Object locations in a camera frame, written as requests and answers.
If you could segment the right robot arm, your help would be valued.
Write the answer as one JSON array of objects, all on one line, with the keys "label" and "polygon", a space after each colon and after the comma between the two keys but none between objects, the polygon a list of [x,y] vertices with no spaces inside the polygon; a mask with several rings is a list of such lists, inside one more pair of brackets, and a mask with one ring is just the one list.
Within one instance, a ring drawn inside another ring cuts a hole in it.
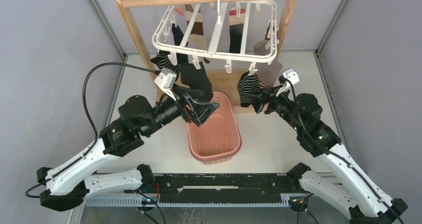
[{"label": "right robot arm", "polygon": [[320,119],[322,107],[312,94],[278,95],[278,88],[248,95],[255,112],[275,112],[296,131],[300,146],[328,167],[342,187],[324,181],[314,170],[299,163],[289,172],[288,187],[305,190],[340,211],[351,224],[392,224],[403,222],[408,208],[403,199],[392,198],[378,187],[351,157],[339,136]]}]

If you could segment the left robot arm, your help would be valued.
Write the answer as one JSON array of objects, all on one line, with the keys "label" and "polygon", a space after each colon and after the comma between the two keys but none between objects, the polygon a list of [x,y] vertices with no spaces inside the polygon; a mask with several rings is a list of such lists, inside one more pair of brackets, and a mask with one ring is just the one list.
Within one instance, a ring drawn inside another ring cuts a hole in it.
[{"label": "left robot arm", "polygon": [[94,141],[79,154],[56,168],[37,170],[38,183],[46,190],[39,195],[43,207],[67,211],[91,196],[123,190],[151,192],[156,185],[149,165],[110,174],[98,169],[116,161],[143,145],[143,139],[181,117],[187,123],[202,126],[219,108],[200,90],[175,86],[174,98],[154,106],[141,95],[134,95],[118,109],[119,118],[105,127]]}]

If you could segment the black white striped sock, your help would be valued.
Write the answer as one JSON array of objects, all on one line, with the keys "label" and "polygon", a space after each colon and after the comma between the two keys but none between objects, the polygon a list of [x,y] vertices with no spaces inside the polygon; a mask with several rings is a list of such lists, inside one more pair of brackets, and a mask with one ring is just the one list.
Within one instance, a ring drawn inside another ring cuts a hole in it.
[{"label": "black white striped sock", "polygon": [[240,106],[243,108],[249,107],[251,102],[248,95],[260,94],[261,92],[258,76],[256,74],[250,75],[249,72],[243,73],[237,83],[237,90],[240,98]]}]

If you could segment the white plastic clip hanger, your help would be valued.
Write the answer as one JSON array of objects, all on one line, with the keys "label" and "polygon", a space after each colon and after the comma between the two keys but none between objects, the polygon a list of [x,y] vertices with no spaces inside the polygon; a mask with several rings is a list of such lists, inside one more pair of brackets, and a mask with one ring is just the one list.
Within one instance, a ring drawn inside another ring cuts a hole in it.
[{"label": "white plastic clip hanger", "polygon": [[[155,30],[152,36],[152,44],[155,48],[161,51],[168,51],[170,55],[168,58],[172,62],[173,65],[176,64],[177,57],[176,53],[182,53],[186,55],[191,55],[193,58],[193,64],[196,68],[199,68],[199,57],[203,58],[211,58],[211,59],[218,59],[218,60],[225,60],[226,65],[225,69],[227,73],[232,72],[231,63],[232,61],[242,61],[242,62],[249,62],[249,73],[254,74],[257,70],[255,68],[256,63],[265,63],[267,62],[270,64],[272,60],[276,58],[279,53],[278,44],[279,39],[276,37],[276,33],[278,31],[278,23],[276,21],[276,11],[277,5],[273,0],[211,0],[211,10],[213,13],[216,13],[216,20],[215,25],[212,31],[212,36],[210,39],[210,43],[207,45],[207,50],[200,50],[197,48],[189,48],[187,47],[189,41],[189,35],[191,34],[191,30],[193,28],[195,17],[198,13],[198,10],[201,9],[200,3],[195,3],[194,13],[192,16],[192,20],[187,25],[186,31],[184,32],[183,40],[180,46],[171,45],[167,43],[167,39],[170,32],[170,24],[175,24],[175,12],[176,6],[174,4],[168,6],[160,24],[158,25],[157,29]],[[251,11],[255,8],[255,15],[258,15],[260,12],[261,5],[266,5],[269,9],[269,26],[268,32],[266,35],[265,40],[268,41],[266,48],[270,48],[270,53],[268,55],[259,56],[254,54],[247,54],[246,53],[246,44],[247,38],[249,34],[249,20],[251,17]],[[242,34],[242,43],[241,43],[241,50],[240,53],[229,53],[218,51],[218,46],[220,39],[222,37],[222,29],[225,20],[229,21],[229,11],[232,8],[236,8],[237,12],[240,13],[240,9],[246,9],[245,12],[245,22]]]}]

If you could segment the plain black sock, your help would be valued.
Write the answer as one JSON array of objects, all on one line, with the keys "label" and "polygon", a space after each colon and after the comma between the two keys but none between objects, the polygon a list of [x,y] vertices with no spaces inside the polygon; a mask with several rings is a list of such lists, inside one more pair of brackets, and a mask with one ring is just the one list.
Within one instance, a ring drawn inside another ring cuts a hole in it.
[{"label": "plain black sock", "polygon": [[203,96],[200,98],[200,101],[209,102],[213,98],[212,84],[207,76],[203,62],[200,62],[199,65],[199,69],[193,63],[179,65],[181,83],[189,86],[191,89],[202,91]]}]

